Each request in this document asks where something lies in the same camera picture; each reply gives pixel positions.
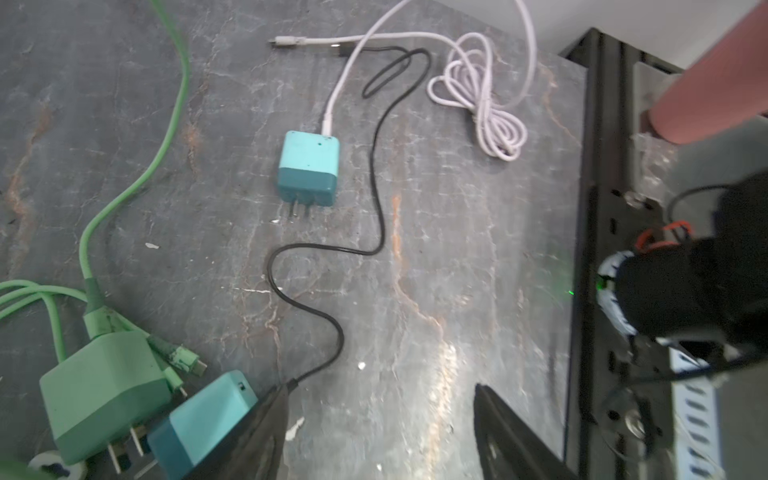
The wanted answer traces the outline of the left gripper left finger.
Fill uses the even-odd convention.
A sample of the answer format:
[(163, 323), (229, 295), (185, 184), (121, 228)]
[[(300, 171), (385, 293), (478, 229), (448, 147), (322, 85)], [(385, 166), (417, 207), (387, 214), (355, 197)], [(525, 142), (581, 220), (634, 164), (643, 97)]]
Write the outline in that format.
[(272, 388), (185, 478), (276, 479), (287, 432), (288, 397), (286, 385)]

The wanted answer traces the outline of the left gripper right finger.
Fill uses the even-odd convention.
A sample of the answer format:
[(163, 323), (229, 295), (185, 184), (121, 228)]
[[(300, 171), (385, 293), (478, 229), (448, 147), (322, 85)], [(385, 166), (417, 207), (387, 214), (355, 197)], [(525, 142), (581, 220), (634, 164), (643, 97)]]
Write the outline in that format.
[(484, 479), (576, 478), (491, 387), (475, 386), (473, 418)]

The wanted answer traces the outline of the green charger plug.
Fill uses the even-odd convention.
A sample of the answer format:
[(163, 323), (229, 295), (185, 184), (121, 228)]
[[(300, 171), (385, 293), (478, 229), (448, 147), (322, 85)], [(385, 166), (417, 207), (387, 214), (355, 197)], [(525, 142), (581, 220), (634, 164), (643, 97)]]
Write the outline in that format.
[(54, 443), (68, 465), (106, 449), (172, 398), (138, 332), (96, 338), (43, 375), (40, 389)]

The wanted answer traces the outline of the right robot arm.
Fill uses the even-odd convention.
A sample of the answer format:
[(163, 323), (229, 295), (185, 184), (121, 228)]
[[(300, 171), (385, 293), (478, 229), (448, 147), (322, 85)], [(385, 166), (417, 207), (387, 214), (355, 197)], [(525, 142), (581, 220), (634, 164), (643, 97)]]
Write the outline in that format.
[(603, 261), (596, 297), (621, 334), (766, 353), (766, 172), (725, 186), (712, 226), (695, 238), (688, 222), (669, 222), (680, 240), (656, 241), (648, 229)]

